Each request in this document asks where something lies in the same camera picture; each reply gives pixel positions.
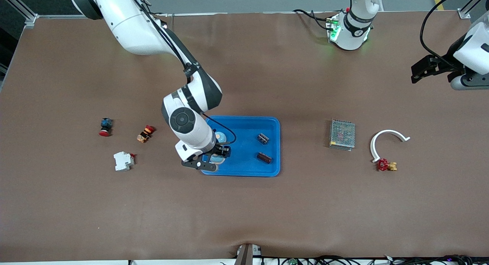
blue tray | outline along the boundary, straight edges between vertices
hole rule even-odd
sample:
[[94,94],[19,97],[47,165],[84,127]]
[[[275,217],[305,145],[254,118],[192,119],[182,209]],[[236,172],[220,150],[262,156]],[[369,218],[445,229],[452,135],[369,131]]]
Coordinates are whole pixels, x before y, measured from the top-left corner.
[[[260,116],[211,116],[212,119],[232,129],[236,133],[236,142],[231,147],[231,157],[219,165],[217,171],[202,171],[213,176],[253,176],[274,177],[280,171],[280,123],[275,117]],[[227,141],[233,135],[215,122],[206,119],[212,129],[224,133]],[[257,136],[263,133],[270,138],[267,145],[258,141]],[[272,157],[270,164],[258,159],[259,152]]]

white curved tube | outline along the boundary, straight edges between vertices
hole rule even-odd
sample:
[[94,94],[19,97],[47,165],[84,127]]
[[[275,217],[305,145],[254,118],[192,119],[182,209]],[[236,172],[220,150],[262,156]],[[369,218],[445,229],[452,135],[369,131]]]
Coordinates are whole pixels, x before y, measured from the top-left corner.
[[394,136],[397,136],[402,142],[406,142],[407,140],[410,139],[410,137],[405,137],[402,134],[400,134],[397,131],[393,131],[392,129],[386,129],[384,131],[379,131],[374,138],[372,138],[372,141],[370,141],[370,152],[372,153],[372,157],[374,157],[374,160],[372,160],[372,163],[377,162],[381,157],[377,154],[377,150],[375,149],[375,141],[377,140],[377,137],[383,133],[390,133]]

perforated metal box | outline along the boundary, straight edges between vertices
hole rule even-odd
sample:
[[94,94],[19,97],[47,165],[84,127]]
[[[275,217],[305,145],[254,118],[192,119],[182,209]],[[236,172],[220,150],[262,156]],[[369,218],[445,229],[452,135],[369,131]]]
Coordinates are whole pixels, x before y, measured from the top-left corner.
[[332,120],[329,147],[351,152],[355,147],[355,124],[347,121]]

brown tabletop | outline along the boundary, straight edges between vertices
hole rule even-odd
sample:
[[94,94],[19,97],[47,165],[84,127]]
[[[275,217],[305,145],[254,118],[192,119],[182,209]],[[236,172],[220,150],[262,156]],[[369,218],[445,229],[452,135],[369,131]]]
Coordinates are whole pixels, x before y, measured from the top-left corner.
[[[0,261],[227,258],[247,242],[285,257],[489,255],[488,91],[411,84],[424,15],[379,13],[351,52],[292,14],[169,20],[222,88],[210,114],[279,119],[275,178],[180,165],[160,112],[185,83],[176,58],[128,53],[103,20],[37,20],[0,93]],[[469,24],[435,12],[426,43],[444,53]],[[356,124],[352,152],[325,147],[332,118]],[[371,162],[383,129],[411,137],[377,140],[395,173]],[[132,170],[115,172],[120,151]]]

red valve knob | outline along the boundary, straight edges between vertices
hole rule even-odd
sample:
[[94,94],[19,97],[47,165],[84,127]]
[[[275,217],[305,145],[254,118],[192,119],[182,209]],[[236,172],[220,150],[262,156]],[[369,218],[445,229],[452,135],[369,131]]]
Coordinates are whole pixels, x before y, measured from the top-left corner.
[[381,171],[386,171],[387,166],[389,166],[389,162],[385,158],[382,158],[381,160],[379,160],[379,162],[377,162],[377,168]]

